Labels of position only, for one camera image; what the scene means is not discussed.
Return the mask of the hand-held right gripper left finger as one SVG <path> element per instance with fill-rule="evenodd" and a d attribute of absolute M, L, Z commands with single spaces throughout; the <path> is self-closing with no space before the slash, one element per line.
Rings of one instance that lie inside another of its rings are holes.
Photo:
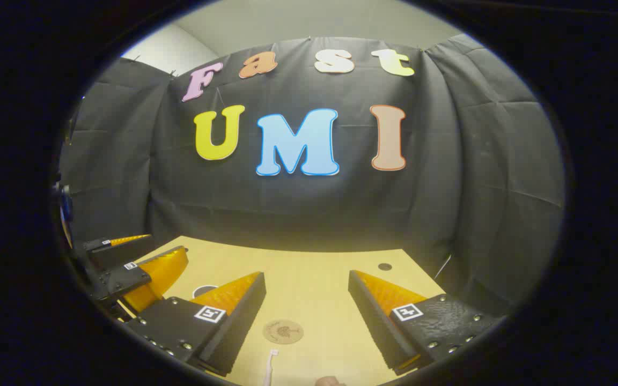
<path fill-rule="evenodd" d="M 127 327 L 189 366 L 226 376 L 266 293 L 264 273 L 257 271 L 191 300 L 158 300 Z"/>

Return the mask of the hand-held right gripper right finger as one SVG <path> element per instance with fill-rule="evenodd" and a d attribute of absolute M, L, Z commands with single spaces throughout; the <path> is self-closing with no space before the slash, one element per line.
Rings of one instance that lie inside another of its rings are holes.
<path fill-rule="evenodd" d="M 493 296 L 415 291 L 361 270 L 348 292 L 388 369 L 397 375 L 446 359 L 507 315 Z"/>

